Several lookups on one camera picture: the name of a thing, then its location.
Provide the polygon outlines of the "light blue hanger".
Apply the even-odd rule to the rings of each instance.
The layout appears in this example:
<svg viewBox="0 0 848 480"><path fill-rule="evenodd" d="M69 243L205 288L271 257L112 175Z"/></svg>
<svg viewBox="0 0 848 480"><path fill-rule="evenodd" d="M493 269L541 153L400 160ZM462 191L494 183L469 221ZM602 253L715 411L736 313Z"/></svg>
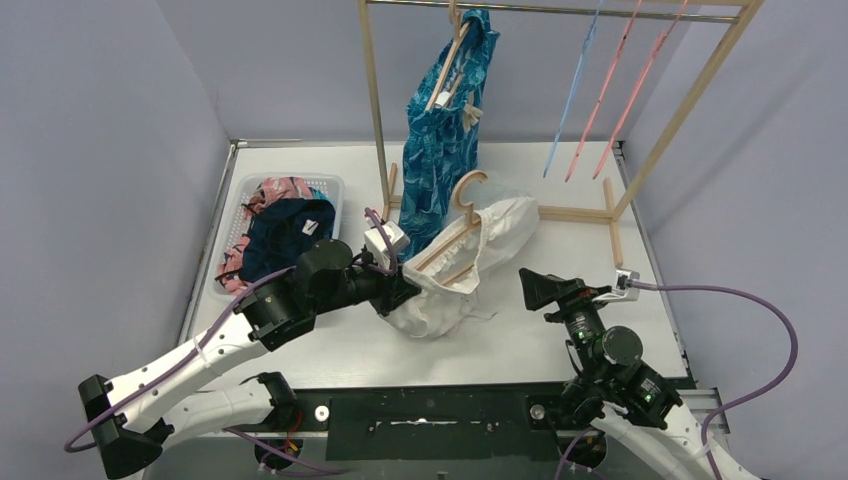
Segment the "light blue hanger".
<svg viewBox="0 0 848 480"><path fill-rule="evenodd" d="M594 38L595 38L595 35L596 35L597 24L598 24L598 21L599 21L600 12L604 8L606 3L607 3L606 0L599 0L597 2L594 14L592 15L592 20L590 21L589 27L586 30L586 33L585 33L585 36L584 36L584 39L583 39L583 42L582 42L580 54L578 56L576 66L574 68L572 80L571 80L570 85L569 85L566 101L565 101L565 104L564 104L564 107L563 107L563 111L562 111L562 115L561 115L561 118L560 118L560 121L559 121L559 124L558 124L558 128L557 128L556 133L553 137L553 140L552 140L549 152L548 152L548 156L547 156L547 159L546 159L546 162L545 162L545 165L544 165L544 170L543 170L543 174L542 174L543 178L546 178L548 176L549 172L550 172L551 166L553 164L553 161L554 161L554 158L555 158L555 155L556 155L556 150L557 150L558 145L560 143L562 134L565 131L567 121L568 121L568 117L570 115L570 111L572 109L573 102L574 102L574 99L576 98L577 90L579 88L579 85L580 85L580 82L581 82L581 79L582 79L582 76L583 76L583 73L584 73L586 60L587 60L587 57L589 56L589 52L591 50L591 47L592 47L592 44L593 44L593 41L594 41Z"/></svg>

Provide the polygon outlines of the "pink hanger of floral shorts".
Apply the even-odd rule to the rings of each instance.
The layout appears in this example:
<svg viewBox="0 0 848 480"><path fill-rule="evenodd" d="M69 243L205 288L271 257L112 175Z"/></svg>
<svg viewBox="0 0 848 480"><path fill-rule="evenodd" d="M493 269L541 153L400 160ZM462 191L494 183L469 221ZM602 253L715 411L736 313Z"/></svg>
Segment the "pink hanger of floral shorts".
<svg viewBox="0 0 848 480"><path fill-rule="evenodd" d="M578 145L575 149L572 160L569 163L567 173L566 173L566 176L564 178L565 182L569 182L571 180L572 176L574 175L574 172L577 168L578 162L581 158L582 151L584 149L585 143L589 139L589 135L590 135L590 133L593 129L593 126L595 124L596 117L600 112L601 106L603 105L603 102L604 102L605 97L607 95L607 91L609 89L612 78L613 78L613 76L616 72L618 63L621 59L621 56L623 55L624 48L625 48L627 41L628 41L628 36L629 36L629 34L632 30L632 27L635 23L637 15L640 13L642 5L643 5L642 0L637 1L634 4L632 12L628 15L628 20L624 24L622 32L619 35L618 43L616 44L616 48L614 50L614 53L611 56L611 59L610 59L608 68L606 70L606 73L604 75L604 78L601 82L598 83L597 98L596 98L596 100L593 104L593 107L592 107L590 114L588 115L588 117L586 119L586 123L585 123L584 129L581 133L580 139L578 141Z"/></svg>

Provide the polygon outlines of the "white drawstring shorts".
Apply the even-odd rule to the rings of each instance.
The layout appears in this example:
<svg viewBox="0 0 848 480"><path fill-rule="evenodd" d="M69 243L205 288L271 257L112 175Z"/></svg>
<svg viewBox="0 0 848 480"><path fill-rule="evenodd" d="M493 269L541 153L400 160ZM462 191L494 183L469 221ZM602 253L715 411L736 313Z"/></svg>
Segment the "white drawstring shorts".
<svg viewBox="0 0 848 480"><path fill-rule="evenodd" d="M471 318L484 318L477 289L489 271L510 261L539 224L538 202L531 196L506 198L477 211L481 226L450 244L465 227L457 218L421 252L403 264L408 280L422 293L383 320L412 338L436 338Z"/></svg>

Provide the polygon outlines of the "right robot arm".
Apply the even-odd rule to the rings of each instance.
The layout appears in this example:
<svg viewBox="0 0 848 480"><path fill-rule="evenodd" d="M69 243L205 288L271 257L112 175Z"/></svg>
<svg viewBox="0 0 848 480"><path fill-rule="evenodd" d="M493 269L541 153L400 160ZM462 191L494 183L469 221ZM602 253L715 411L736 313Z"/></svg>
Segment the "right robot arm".
<svg viewBox="0 0 848 480"><path fill-rule="evenodd" d="M616 281L602 287L527 268L519 278L526 308L556 305L544 318L565 327L574 349L576 376L565 383L557 408L568 422L607 434L663 479L752 478L713 434L702 432L706 421L644 360L638 334L604 325L604 306L637 299L638 273L618 270Z"/></svg>

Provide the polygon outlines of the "pink plastic hanger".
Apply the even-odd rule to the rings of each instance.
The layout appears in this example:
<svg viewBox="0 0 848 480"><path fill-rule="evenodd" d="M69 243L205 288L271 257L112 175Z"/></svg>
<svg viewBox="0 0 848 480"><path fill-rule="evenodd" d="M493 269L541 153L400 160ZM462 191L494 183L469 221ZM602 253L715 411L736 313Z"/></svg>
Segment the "pink plastic hanger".
<svg viewBox="0 0 848 480"><path fill-rule="evenodd" d="M655 39L655 41L652 45L652 48L650 50L649 56L648 56L647 60L645 61L644 65L642 66L641 70L640 70L639 77L634 82L634 84L633 84L633 86L630 90L630 93L629 93L628 98L627 98L627 103L622 108L620 115L617 119L617 123L615 124L615 127L612 130L610 137L609 137L609 139L606 143L605 149L604 149L603 153L601 154L599 161L598 161L598 163L597 163L597 165L596 165L596 167L593 171L593 175L592 175L593 180L596 180L600 176L600 174L602 173L602 170L603 170L604 166L606 165L606 163L609 159L609 156L612 154L614 142L616 141L618 135L621 133L625 122L627 121L628 117L630 116L630 113L633 109L633 106L634 106L636 100L638 99L638 97L641 93L643 85L646 82L649 73L651 72L653 64L655 63L657 57L659 56L659 53L662 50L664 44L666 43L668 37L673 32L676 25L681 21L681 18L683 16L683 14L686 12L689 3L690 3L689 0L681 1L680 4L679 4L678 11L675 13L673 19L671 20L670 25L665 30L661 30L657 34L657 37L656 37L656 39Z"/></svg>

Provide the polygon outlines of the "white plastic basket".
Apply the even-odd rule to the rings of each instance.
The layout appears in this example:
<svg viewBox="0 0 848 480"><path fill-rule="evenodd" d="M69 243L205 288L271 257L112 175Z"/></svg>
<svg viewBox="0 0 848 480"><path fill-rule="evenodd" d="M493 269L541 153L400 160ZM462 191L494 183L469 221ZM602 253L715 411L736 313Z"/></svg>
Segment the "white plastic basket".
<svg viewBox="0 0 848 480"><path fill-rule="evenodd" d="M339 235L344 182L335 175L245 177L214 247L212 290L229 299L249 283L292 266L315 242Z"/></svg>

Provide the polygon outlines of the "pink navy floral shorts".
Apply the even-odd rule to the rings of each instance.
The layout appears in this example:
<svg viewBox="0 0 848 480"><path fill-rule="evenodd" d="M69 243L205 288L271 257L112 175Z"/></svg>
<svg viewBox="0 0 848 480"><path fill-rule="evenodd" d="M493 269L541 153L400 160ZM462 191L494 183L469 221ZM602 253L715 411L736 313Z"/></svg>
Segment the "pink navy floral shorts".
<svg viewBox="0 0 848 480"><path fill-rule="evenodd" d="M214 281L229 295L237 295L248 283L240 278L243 256L250 239L247 232L252 220L270 205L289 199L312 200L313 195L307 182L301 177L266 177L260 182L249 183L252 190L239 204L235 224L238 236L226 244L219 262Z"/></svg>

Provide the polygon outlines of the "navy blue shorts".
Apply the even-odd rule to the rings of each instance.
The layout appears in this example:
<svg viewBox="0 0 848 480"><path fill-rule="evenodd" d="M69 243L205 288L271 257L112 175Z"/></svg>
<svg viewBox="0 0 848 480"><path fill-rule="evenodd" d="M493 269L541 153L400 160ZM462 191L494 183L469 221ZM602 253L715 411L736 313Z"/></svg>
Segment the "navy blue shorts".
<svg viewBox="0 0 848 480"><path fill-rule="evenodd" d="M255 282L296 264L319 240L331 237L336 210L324 199L282 199L254 217L240 278Z"/></svg>

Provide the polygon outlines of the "light blue shark shorts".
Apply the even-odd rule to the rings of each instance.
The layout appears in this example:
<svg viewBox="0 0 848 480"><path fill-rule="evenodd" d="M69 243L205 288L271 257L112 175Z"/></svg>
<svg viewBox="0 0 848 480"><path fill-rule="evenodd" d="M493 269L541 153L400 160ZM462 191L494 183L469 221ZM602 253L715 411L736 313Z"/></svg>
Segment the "light blue shark shorts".
<svg viewBox="0 0 848 480"><path fill-rule="evenodd" d="M318 190L318 189L315 189L315 188L310 188L310 191L311 191L314 199L325 200L325 201L329 200L327 195L324 192L322 192L321 190Z"/></svg>

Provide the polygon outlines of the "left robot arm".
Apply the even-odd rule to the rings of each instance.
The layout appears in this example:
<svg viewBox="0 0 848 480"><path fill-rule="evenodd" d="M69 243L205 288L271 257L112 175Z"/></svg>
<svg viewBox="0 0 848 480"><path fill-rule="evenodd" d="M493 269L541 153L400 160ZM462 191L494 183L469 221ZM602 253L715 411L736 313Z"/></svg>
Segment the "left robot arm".
<svg viewBox="0 0 848 480"><path fill-rule="evenodd" d="M228 390L205 386L315 327L319 315L368 302L387 315L421 291L403 268L384 272L369 252L321 240L296 264L248 287L213 324L124 375L93 375L78 386L105 474L123 479L182 440L241 425L281 427L296 400L280 373L259 373Z"/></svg>

